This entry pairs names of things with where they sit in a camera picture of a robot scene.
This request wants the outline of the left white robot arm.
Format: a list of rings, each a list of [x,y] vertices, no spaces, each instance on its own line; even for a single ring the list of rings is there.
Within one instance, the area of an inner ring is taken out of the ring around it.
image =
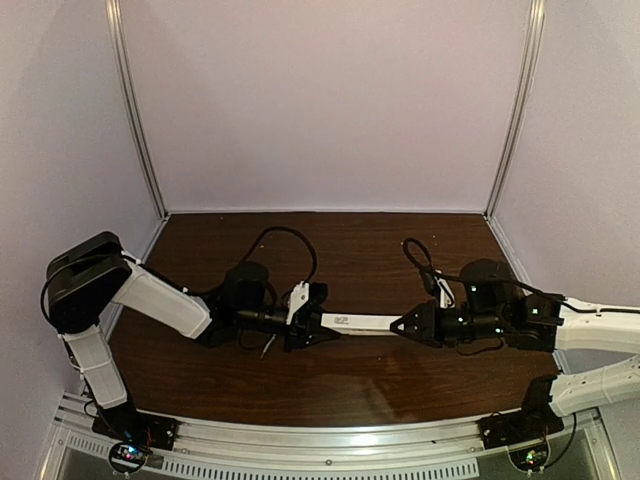
[[[242,331],[280,336],[286,351],[339,338],[322,323],[328,287],[310,277],[295,285],[282,306],[268,269],[245,254],[221,283],[194,292],[168,280],[101,232],[47,266],[40,294],[45,320],[61,337],[97,407],[132,407],[129,390],[100,326],[107,306],[120,305],[163,324],[195,343],[215,348]]]

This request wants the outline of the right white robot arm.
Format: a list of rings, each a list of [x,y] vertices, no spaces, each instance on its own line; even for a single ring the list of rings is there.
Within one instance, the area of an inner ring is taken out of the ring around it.
[[[466,300],[445,308],[435,300],[417,305],[391,323],[391,333],[432,348],[455,348],[496,339],[518,350],[553,353],[601,350],[627,359],[576,374],[531,381],[522,402],[525,415],[566,417],[581,410],[639,397],[639,311],[597,305],[529,287],[509,267],[488,259],[467,264],[458,276],[421,265],[430,289],[439,280],[459,283]]]

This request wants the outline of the white remote control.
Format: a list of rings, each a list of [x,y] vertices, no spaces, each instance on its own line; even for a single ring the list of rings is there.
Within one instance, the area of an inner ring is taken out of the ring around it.
[[[391,324],[399,319],[397,315],[323,313],[321,326],[341,335],[389,336],[392,334]]]

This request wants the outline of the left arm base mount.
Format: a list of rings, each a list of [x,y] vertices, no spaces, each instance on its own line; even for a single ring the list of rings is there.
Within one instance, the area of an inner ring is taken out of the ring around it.
[[[147,413],[127,416],[98,411],[92,431],[116,441],[108,448],[107,462],[116,474],[130,477],[155,460],[157,452],[173,450],[178,424],[174,418]]]

